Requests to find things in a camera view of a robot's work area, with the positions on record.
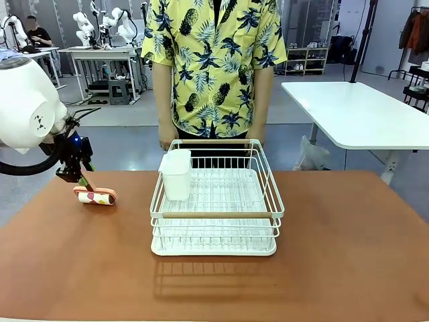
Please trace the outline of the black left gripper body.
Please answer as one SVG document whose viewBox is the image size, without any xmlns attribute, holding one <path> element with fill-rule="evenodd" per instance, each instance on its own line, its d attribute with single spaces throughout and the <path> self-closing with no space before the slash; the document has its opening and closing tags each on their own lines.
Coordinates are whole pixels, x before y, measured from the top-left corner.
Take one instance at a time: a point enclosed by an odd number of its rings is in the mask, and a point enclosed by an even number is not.
<svg viewBox="0 0 429 322">
<path fill-rule="evenodd" d="M 71 168 L 84 167 L 83 160 L 91 160 L 93 149 L 88 137 L 82 137 L 76 130 L 64 141 L 64 149 L 60 155 L 61 167 L 68 166 Z"/>
</svg>

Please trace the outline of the person's left hand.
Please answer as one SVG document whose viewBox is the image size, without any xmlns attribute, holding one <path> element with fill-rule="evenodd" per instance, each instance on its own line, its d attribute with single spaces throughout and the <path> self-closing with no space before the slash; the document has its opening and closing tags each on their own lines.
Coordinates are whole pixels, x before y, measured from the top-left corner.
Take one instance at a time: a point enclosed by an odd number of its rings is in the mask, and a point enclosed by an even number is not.
<svg viewBox="0 0 429 322">
<path fill-rule="evenodd" d="M 264 127 L 252 127 L 246 134 L 248 140 L 258 140 L 261 146 L 265 143 L 265 128 Z"/>
</svg>

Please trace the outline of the person's right hand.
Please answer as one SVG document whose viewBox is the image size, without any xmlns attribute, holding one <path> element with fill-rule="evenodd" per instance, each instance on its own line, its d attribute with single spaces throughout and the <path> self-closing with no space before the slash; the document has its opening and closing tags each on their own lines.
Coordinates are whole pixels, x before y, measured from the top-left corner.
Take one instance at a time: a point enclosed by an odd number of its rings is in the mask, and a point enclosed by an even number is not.
<svg viewBox="0 0 429 322">
<path fill-rule="evenodd" d="M 171 122 L 161 123 L 158 127 L 159 143 L 163 151 L 168 151 L 173 140 L 178 139 L 178 132 Z"/>
</svg>

